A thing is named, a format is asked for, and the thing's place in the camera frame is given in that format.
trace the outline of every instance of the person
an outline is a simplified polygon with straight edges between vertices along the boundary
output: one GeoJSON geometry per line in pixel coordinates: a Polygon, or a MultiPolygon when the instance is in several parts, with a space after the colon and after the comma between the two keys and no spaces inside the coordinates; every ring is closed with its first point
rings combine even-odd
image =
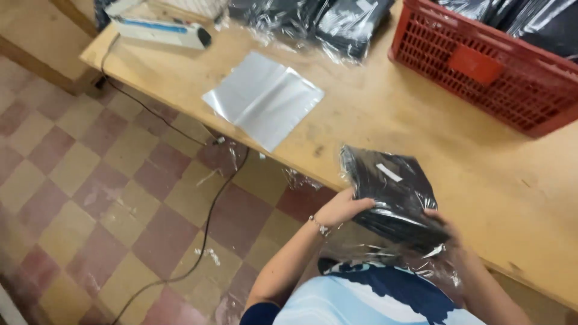
{"type": "Polygon", "coordinates": [[[432,282],[393,266],[343,264],[302,284],[291,294],[324,236],[321,226],[336,227],[374,200],[353,199],[353,189],[338,193],[263,267],[247,299],[241,324],[530,324],[467,247],[455,227],[436,210],[425,210],[451,235],[451,261],[461,277],[462,309],[432,282]]]}

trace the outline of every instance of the plastic crate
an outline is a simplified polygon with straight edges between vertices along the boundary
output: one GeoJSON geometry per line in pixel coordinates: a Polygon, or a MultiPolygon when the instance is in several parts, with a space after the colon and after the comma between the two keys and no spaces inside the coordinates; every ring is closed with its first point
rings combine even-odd
{"type": "Polygon", "coordinates": [[[389,57],[520,132],[578,119],[578,65],[429,0],[404,0],[389,57]]]}

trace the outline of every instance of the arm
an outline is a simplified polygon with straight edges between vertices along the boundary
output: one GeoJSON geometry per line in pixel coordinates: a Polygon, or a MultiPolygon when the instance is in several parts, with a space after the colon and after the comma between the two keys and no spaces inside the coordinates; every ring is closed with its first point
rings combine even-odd
{"type": "Polygon", "coordinates": [[[477,254],[462,244],[457,229],[438,211],[428,209],[425,214],[443,223],[453,237],[454,267],[462,280],[468,310],[489,325],[531,324],[530,318],[500,287],[477,254]]]}
{"type": "MultiPolygon", "coordinates": [[[[318,223],[333,227],[374,205],[375,202],[369,198],[353,200],[353,189],[349,188],[338,193],[314,217],[318,223]]],[[[245,309],[264,301],[283,306],[323,239],[319,226],[307,221],[263,267],[253,284],[245,309]]]]}

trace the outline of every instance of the white label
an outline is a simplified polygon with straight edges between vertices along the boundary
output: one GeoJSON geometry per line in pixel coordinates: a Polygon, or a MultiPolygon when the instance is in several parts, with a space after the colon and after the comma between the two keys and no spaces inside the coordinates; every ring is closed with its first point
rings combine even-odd
{"type": "Polygon", "coordinates": [[[387,176],[389,176],[389,178],[391,178],[392,180],[394,180],[395,182],[399,182],[400,180],[402,180],[403,178],[399,177],[398,175],[396,175],[394,172],[390,171],[389,169],[387,169],[383,164],[377,164],[375,165],[375,167],[377,167],[379,170],[381,170],[382,172],[384,172],[384,174],[386,174],[387,176]]]}
{"type": "Polygon", "coordinates": [[[364,12],[370,12],[373,10],[373,5],[367,2],[367,0],[357,0],[356,4],[364,12]]]}

